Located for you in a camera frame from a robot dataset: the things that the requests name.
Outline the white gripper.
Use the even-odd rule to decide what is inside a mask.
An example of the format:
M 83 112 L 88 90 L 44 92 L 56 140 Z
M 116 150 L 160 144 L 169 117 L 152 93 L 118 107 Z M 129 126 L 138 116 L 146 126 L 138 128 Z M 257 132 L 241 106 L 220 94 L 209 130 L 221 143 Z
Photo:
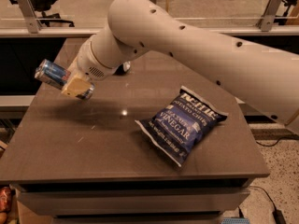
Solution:
M 80 47 L 68 70 L 72 77 L 62 88 L 62 94 L 75 98 L 90 98 L 93 84 L 89 80 L 103 80 L 109 75 L 109 69 L 97 61 L 89 38 Z

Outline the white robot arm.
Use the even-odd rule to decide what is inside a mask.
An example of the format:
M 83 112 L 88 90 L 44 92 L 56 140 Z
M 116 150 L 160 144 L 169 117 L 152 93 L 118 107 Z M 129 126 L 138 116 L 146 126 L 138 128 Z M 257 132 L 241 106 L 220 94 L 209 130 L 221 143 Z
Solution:
M 92 80 L 154 50 L 219 84 L 271 120 L 299 134 L 299 57 L 173 19 L 150 0 L 114 0 L 104 29 L 81 46 L 63 94 L 77 97 Z

